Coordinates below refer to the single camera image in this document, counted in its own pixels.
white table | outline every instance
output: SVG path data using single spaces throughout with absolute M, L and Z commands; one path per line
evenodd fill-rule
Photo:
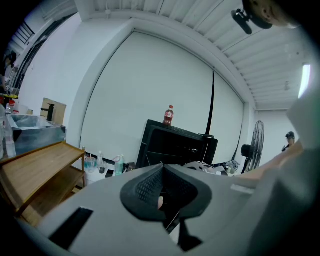
M 72 166 L 75 167 L 75 168 L 81 169 L 81 167 L 82 167 L 81 159 L 76 161 Z M 84 169 L 84 171 L 85 171 L 84 177 L 85 177 L 86 185 L 88 186 L 88 185 L 90 185 L 92 183 L 95 183 L 95 182 L 101 181 L 103 179 L 106 179 L 106 174 L 107 174 L 108 170 L 113 170 L 114 171 L 112 176 L 116 175 L 115 166 L 113 164 L 109 164 L 109 163 L 107 163 L 104 173 L 100 173 L 99 169 L 97 167 L 94 168 L 93 172 L 89 172 L 88 169 L 85 168 Z

soda bottle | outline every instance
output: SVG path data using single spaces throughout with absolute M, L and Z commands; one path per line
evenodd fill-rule
M 174 118 L 174 112 L 173 112 L 174 106 L 170 105 L 169 109 L 164 114 L 164 120 L 163 124 L 166 126 L 170 126 L 172 119 Z

plastic bottle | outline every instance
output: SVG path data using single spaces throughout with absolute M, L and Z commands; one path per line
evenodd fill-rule
M 123 154 L 117 156 L 116 158 L 119 159 L 119 161 L 115 162 L 115 175 L 119 176 L 124 170 L 125 159 Z
M 5 113 L 6 114 L 11 114 L 13 112 L 13 110 L 14 110 L 14 107 L 15 107 L 15 101 L 11 99 L 9 101 L 9 105 L 5 109 Z
M 103 159 L 102 151 L 99 151 L 99 155 L 96 158 L 96 166 L 98 168 L 104 167 L 104 159 Z
M 170 105 L 169 109 L 164 114 L 164 120 L 163 124 L 166 126 L 170 126 L 172 119 L 174 118 L 174 112 L 173 112 L 174 106 Z

wooden cart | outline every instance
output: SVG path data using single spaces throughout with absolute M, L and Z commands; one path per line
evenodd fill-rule
M 82 158 L 82 170 L 71 165 Z M 82 178 L 85 186 L 85 151 L 65 142 L 0 162 L 1 195 L 16 217 L 36 226 L 60 204 Z

white ceiling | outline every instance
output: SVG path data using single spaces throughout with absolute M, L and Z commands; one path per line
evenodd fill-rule
M 108 8 L 145 12 L 166 17 L 198 32 L 215 45 L 236 67 L 249 87 L 257 110 L 289 109 L 298 98 L 302 67 L 309 54 L 302 31 L 253 25 L 247 35 L 230 12 L 242 0 L 75 0 L 90 18 Z

